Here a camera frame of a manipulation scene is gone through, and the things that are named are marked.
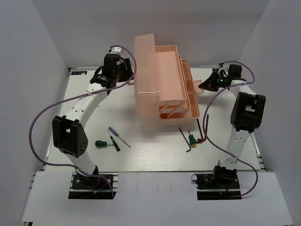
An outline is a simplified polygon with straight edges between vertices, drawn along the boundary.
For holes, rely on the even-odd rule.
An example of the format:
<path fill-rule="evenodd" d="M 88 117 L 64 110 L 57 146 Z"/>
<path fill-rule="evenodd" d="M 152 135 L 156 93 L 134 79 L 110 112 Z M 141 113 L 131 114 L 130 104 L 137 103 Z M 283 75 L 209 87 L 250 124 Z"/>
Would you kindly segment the pink plastic toolbox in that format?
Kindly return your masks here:
<path fill-rule="evenodd" d="M 138 116 L 163 126 L 192 125 L 200 116 L 197 95 L 204 89 L 199 87 L 202 80 L 193 80 L 189 62 L 181 58 L 177 46 L 157 46 L 152 33 L 136 36 L 134 57 Z"/>

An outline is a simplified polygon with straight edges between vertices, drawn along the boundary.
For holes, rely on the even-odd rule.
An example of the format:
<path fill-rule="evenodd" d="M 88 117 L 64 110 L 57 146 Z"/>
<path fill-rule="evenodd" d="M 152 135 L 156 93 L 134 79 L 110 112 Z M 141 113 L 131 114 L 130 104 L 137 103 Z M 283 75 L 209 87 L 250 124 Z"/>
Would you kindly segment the large brown hex key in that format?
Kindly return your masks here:
<path fill-rule="evenodd" d="M 205 134 L 207 134 L 207 130 L 208 130 L 208 122 L 209 122 L 209 114 L 206 115 L 206 123 L 205 123 Z"/>

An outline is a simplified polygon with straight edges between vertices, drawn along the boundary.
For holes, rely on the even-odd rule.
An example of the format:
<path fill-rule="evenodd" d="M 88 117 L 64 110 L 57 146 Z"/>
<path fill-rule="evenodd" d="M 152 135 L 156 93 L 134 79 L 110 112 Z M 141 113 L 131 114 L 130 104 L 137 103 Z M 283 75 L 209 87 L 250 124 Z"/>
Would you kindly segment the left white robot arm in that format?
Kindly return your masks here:
<path fill-rule="evenodd" d="M 98 168 L 87 153 L 88 138 L 85 125 L 98 105 L 116 87 L 117 82 L 126 82 L 133 75 L 129 58 L 108 53 L 103 66 L 94 73 L 86 89 L 87 96 L 81 97 L 75 106 L 63 116 L 52 121 L 53 143 L 76 166 L 76 172 L 83 175 L 83 182 L 90 188 L 99 184 Z"/>

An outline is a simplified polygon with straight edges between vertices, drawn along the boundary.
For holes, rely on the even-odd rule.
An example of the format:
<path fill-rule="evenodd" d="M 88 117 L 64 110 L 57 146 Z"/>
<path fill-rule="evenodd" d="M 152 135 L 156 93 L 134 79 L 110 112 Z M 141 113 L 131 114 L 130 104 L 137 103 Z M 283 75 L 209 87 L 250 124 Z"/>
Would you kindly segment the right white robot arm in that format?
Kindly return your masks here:
<path fill-rule="evenodd" d="M 222 149 L 224 156 L 214 167 L 211 177 L 200 178 L 210 187 L 222 188 L 234 182 L 245 143 L 259 128 L 263 118 L 266 97 L 252 91 L 250 83 L 241 77 L 241 73 L 242 67 L 239 65 L 213 69 L 209 78 L 199 85 L 200 89 L 216 92 L 217 95 L 228 90 L 236 97 L 230 116 L 231 134 L 227 147 Z"/>

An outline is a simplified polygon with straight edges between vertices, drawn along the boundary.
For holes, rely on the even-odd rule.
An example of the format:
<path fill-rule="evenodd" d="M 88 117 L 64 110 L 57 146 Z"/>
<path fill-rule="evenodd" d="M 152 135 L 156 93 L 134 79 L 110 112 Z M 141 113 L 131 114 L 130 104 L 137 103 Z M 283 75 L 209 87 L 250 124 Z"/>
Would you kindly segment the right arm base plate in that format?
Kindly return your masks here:
<path fill-rule="evenodd" d="M 238 177 L 232 182 L 216 182 L 213 174 L 195 173 L 191 176 L 196 184 L 198 201 L 241 200 Z"/>

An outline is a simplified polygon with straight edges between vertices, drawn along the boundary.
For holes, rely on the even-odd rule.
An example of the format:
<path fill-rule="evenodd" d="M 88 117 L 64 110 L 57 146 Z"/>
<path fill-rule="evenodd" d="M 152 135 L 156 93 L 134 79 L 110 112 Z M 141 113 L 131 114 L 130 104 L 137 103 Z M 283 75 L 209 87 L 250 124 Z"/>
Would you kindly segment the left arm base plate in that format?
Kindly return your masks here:
<path fill-rule="evenodd" d="M 102 174 L 110 183 L 114 195 L 118 187 L 118 173 Z M 112 200 L 110 186 L 103 178 L 90 178 L 73 173 L 69 189 L 68 199 L 70 200 Z"/>

